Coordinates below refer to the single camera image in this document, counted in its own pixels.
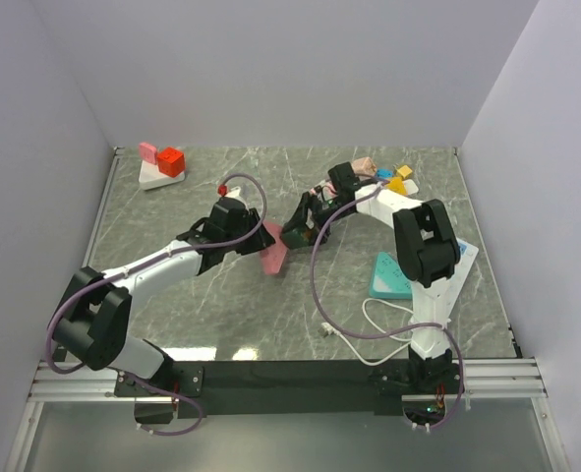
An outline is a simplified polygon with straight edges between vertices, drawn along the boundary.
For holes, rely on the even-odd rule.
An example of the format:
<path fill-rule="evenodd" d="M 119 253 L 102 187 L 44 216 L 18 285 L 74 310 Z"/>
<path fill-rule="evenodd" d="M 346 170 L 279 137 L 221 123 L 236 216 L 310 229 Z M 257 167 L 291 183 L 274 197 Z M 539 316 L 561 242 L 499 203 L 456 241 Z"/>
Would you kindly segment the white rounded square adapter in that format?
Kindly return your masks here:
<path fill-rule="evenodd" d="M 415 195 L 419 192 L 419 187 L 412 179 L 404 180 L 403 184 L 408 196 Z"/>

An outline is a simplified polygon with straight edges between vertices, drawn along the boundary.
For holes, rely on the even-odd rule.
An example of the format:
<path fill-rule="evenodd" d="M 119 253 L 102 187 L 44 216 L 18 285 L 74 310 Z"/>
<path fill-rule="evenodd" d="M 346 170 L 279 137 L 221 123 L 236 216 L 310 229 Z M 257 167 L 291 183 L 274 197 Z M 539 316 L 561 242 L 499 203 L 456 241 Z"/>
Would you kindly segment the white power strip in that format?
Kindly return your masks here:
<path fill-rule="evenodd" d="M 476 261 L 479 248 L 458 238 L 457 243 L 460 250 L 460 261 L 455 266 L 454 274 L 449 279 L 449 285 L 445 292 L 446 308 L 448 310 L 448 321 L 452 320 L 452 312 L 456 301 L 464 287 L 465 281 Z"/>

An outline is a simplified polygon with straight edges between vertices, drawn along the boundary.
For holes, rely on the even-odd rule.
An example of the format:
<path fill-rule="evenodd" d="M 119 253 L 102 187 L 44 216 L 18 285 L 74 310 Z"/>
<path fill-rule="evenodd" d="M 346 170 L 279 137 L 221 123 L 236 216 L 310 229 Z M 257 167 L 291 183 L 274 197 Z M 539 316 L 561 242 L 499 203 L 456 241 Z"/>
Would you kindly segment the yellow cube socket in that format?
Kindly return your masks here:
<path fill-rule="evenodd" d="M 385 185 L 385 189 L 388 189 L 391 192 L 394 192 L 402 196 L 408 195 L 408 191 L 404 184 L 404 180 L 399 176 L 392 177 Z"/>

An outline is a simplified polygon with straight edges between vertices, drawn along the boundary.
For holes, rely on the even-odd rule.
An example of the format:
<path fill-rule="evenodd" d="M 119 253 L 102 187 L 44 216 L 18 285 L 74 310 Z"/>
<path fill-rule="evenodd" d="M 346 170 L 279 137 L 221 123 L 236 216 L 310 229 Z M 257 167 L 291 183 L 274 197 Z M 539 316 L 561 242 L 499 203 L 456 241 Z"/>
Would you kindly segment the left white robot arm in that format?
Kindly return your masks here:
<path fill-rule="evenodd" d="M 159 395 L 171 386 L 171 359 L 129 334 L 131 314 L 163 289 L 220 265 L 228 253 L 245 256 L 274 243 L 255 208 L 222 197 L 164 248 L 128 265 L 76 272 L 48 326 L 46 352 L 56 342 L 83 366 L 130 373 L 145 392 Z"/>

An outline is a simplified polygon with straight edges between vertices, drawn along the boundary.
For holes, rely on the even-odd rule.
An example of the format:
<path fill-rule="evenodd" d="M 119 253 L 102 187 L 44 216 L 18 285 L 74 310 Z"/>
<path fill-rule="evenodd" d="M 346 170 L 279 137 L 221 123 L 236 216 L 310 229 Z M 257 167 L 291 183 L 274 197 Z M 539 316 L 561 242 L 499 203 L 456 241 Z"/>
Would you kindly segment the red cube socket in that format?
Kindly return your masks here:
<path fill-rule="evenodd" d="M 161 174 L 176 178 L 185 171 L 185 154 L 174 147 L 166 147 L 157 155 L 157 167 Z"/>

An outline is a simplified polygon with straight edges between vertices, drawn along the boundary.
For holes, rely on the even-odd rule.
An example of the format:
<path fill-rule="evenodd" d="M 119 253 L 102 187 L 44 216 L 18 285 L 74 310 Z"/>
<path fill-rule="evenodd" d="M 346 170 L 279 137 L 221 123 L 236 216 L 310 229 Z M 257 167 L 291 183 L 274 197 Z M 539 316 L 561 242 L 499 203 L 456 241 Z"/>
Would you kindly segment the white triangular adapter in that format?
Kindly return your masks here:
<path fill-rule="evenodd" d="M 179 183 L 184 179 L 185 172 L 179 173 L 176 177 L 170 177 L 164 173 L 161 173 L 157 165 L 143 160 L 138 182 L 139 187 L 142 190 L 149 191 Z"/>

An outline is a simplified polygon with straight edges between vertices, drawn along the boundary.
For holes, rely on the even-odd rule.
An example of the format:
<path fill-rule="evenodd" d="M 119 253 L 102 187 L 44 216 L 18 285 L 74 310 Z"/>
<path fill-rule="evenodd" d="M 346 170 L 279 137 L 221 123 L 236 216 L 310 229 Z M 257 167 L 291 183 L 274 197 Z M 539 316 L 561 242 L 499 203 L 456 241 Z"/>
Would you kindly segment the pink rounded socket block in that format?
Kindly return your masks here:
<path fill-rule="evenodd" d="M 288 248 L 281 240 L 282 226 L 274 222 L 263 223 L 266 231 L 274 238 L 274 243 L 260 252 L 261 266 L 266 275 L 277 275 L 281 272 Z"/>

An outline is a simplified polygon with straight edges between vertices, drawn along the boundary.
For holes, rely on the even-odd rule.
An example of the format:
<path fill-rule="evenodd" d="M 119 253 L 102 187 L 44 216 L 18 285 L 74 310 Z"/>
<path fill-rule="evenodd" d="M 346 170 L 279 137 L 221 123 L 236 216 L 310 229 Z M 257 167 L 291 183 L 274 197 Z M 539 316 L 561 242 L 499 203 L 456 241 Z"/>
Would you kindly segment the dark green block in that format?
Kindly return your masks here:
<path fill-rule="evenodd" d="M 282 231 L 280 239 L 289 250 L 298 250 L 313 246 L 316 235 L 313 228 L 295 228 L 289 231 Z"/>

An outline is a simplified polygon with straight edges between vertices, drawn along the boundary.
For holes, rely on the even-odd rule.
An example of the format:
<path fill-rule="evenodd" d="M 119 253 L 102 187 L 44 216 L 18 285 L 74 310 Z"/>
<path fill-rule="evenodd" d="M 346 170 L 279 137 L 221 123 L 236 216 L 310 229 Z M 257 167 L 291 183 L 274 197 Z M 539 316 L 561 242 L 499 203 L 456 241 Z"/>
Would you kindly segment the pink plug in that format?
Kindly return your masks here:
<path fill-rule="evenodd" d="M 141 142 L 139 143 L 138 150 L 142 161 L 151 165 L 157 164 L 158 150 L 156 146 L 147 142 Z"/>

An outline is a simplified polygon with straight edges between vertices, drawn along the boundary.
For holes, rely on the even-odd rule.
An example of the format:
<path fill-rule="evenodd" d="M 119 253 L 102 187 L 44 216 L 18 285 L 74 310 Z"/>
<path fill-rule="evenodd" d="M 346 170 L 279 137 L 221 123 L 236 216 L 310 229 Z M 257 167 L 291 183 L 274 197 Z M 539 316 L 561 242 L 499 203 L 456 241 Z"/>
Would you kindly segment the beige cube socket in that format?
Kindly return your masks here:
<path fill-rule="evenodd" d="M 352 169 L 354 170 L 354 172 L 356 174 L 369 175 L 369 176 L 376 175 L 377 166 L 374 163 L 374 161 L 368 156 L 354 159 L 351 162 L 351 165 L 352 165 Z"/>

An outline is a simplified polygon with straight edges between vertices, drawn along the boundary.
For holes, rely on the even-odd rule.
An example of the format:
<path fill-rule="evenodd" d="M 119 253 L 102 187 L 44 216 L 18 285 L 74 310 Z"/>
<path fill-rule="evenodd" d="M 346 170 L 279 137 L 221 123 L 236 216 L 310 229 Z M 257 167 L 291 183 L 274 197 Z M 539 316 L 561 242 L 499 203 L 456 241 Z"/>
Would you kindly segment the blue plug adapter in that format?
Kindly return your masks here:
<path fill-rule="evenodd" d="M 393 172 L 385 168 L 379 168 L 376 172 L 376 177 L 379 179 L 391 179 L 393 176 Z"/>

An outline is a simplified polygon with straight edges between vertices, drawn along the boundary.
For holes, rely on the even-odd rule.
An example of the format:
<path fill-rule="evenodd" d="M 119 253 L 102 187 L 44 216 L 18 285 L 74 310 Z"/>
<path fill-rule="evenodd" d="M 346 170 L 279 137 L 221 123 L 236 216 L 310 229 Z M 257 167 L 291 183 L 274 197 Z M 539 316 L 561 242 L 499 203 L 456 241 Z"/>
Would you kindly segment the teal block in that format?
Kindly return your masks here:
<path fill-rule="evenodd" d="M 376 257 L 369 295 L 383 300 L 412 299 L 410 281 L 389 253 L 379 252 Z"/>

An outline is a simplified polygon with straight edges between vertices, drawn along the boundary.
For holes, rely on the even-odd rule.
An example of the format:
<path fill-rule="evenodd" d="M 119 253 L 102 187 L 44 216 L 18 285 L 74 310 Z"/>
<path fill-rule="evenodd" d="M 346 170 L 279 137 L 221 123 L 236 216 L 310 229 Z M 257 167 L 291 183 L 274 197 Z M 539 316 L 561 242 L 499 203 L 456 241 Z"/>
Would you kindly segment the small yellow plug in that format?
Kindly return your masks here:
<path fill-rule="evenodd" d="M 408 165 L 402 165 L 396 169 L 395 174 L 402 180 L 408 180 L 412 178 L 414 171 Z"/>

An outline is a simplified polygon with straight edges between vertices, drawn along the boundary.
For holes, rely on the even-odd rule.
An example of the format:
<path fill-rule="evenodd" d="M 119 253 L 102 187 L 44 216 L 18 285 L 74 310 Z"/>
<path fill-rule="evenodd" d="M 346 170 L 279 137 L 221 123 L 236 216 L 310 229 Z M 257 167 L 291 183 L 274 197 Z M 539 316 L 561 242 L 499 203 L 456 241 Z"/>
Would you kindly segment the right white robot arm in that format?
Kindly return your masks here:
<path fill-rule="evenodd" d="M 421 202 L 395 193 L 385 180 L 356 171 L 349 162 L 328 171 L 328 180 L 305 192 L 280 238 L 290 250 L 316 251 L 331 223 L 359 213 L 394 232 L 396 260 L 412 289 L 408 363 L 400 384 L 419 392 L 461 378 L 453 362 L 456 342 L 447 330 L 449 281 L 460 262 L 460 248 L 440 200 Z"/>

